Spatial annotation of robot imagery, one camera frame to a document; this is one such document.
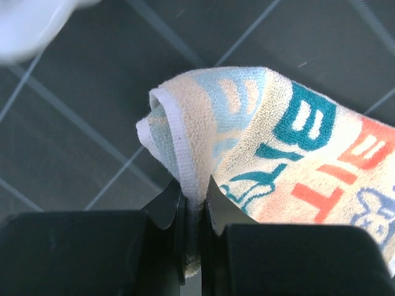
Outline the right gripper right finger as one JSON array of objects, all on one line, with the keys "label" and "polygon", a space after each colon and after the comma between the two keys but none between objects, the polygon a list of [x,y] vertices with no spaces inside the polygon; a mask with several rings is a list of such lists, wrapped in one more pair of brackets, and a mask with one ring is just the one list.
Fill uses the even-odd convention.
[{"label": "right gripper right finger", "polygon": [[343,225],[259,224],[210,180],[200,230],[203,295],[393,295],[377,244]]}]

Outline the printed rabbit towel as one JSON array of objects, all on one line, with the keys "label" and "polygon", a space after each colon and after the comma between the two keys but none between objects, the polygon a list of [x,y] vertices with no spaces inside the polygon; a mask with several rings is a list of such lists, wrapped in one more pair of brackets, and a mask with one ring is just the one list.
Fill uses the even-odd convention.
[{"label": "printed rabbit towel", "polygon": [[138,139],[189,203],[186,275],[213,179],[260,223],[366,230],[394,271],[394,128],[266,67],[185,72],[149,93]]}]

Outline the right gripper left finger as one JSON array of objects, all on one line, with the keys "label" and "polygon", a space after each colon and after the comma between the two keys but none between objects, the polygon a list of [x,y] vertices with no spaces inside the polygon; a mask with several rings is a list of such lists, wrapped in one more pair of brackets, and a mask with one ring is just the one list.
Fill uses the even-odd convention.
[{"label": "right gripper left finger", "polygon": [[1,223],[2,295],[179,295],[185,197],[140,210],[19,213]]}]

